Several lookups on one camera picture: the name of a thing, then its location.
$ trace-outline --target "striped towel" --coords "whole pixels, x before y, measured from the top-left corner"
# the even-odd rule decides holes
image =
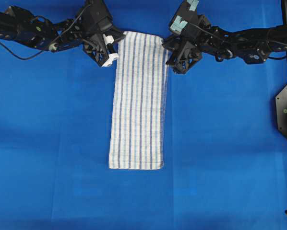
[[[168,51],[158,36],[125,34],[118,51],[109,167],[156,170],[164,165]]]

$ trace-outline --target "black cable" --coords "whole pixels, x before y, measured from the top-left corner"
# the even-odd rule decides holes
[[[88,41],[86,39],[82,39],[84,42],[86,42],[87,44],[91,45],[92,47],[96,47],[96,44],[94,44],[92,41]]]
[[[60,35],[58,35],[51,43],[49,43],[49,45],[45,48],[45,50],[47,50],[51,44],[53,44],[54,42],[56,42],[61,36],[63,36],[66,32],[68,32],[73,25],[80,19],[80,17],[82,16],[82,14],[84,13],[84,11],[88,8],[92,6],[92,4],[87,5],[82,11],[81,13],[76,17],[76,19],[73,21],[73,23],[68,27],[68,29],[66,29],[65,31],[63,31]],[[5,48],[9,53],[11,53],[14,57],[16,57],[17,59],[23,60],[23,61],[27,61],[27,60],[31,60],[35,57],[37,57],[38,55],[42,54],[45,50],[41,50],[40,52],[30,56],[30,57],[20,57],[16,54],[14,54],[7,46],[5,46],[2,42],[0,42],[0,45]]]
[[[222,39],[222,38],[216,36],[215,34],[210,33],[210,32],[208,32],[208,31],[206,31],[205,29],[203,29],[203,28],[201,28],[201,27],[199,27],[199,26],[197,26],[197,25],[195,25],[195,24],[193,24],[193,23],[189,23],[189,24],[191,24],[191,25],[193,25],[194,27],[198,28],[199,30],[205,32],[206,34],[211,35],[211,36],[217,38],[218,40],[220,40],[220,41],[222,41],[222,42],[229,43],[229,42],[227,42],[225,39]]]
[[[36,19],[38,19],[38,18],[42,18],[43,20],[44,20],[44,22],[47,20],[45,17],[43,17],[43,16],[36,16],[35,18],[33,18],[32,20],[30,20],[31,22],[32,21],[34,21],[34,20],[36,20]]]
[[[4,47],[9,53],[11,53],[13,56],[15,56],[17,59],[20,59],[22,61],[27,61],[27,60],[30,60],[30,59],[33,59],[35,57],[37,57],[39,54],[41,54],[43,52],[43,50],[41,50],[40,52],[36,53],[35,55],[32,55],[30,57],[20,57],[18,55],[16,55],[15,53],[13,53],[7,46],[5,46],[2,42],[0,42],[0,45],[2,47]]]
[[[284,57],[268,57],[268,58],[271,60],[283,60],[283,59],[286,59],[287,56],[284,56]]]

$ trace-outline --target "hexagonal plate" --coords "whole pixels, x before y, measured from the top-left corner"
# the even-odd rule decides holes
[[[287,138],[287,86],[276,96],[279,132]]]

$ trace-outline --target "blue tablecloth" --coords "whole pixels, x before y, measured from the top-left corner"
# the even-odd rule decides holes
[[[0,0],[57,23],[83,0]],[[180,0],[106,0],[117,27],[167,37]],[[280,1],[202,0],[236,31],[282,24]],[[7,43],[21,56],[35,53]],[[286,61],[203,60],[169,74],[165,166],[108,169],[116,65],[81,47],[23,62],[0,47],[0,230],[287,230]]]

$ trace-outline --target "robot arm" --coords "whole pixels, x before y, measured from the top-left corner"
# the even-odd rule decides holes
[[[261,64],[273,59],[272,52],[287,51],[287,25],[232,33],[198,15],[198,3],[185,0],[180,5],[169,25],[173,34],[163,43],[173,52],[167,64],[176,73],[185,74],[202,59],[202,53],[215,56],[218,62],[240,57],[247,64]]]
[[[0,12],[0,39],[41,52],[59,52],[83,45],[84,52],[101,67],[110,66],[118,58],[113,44],[124,37],[123,31],[112,24],[103,0],[86,0],[75,20],[57,24],[16,6]]]

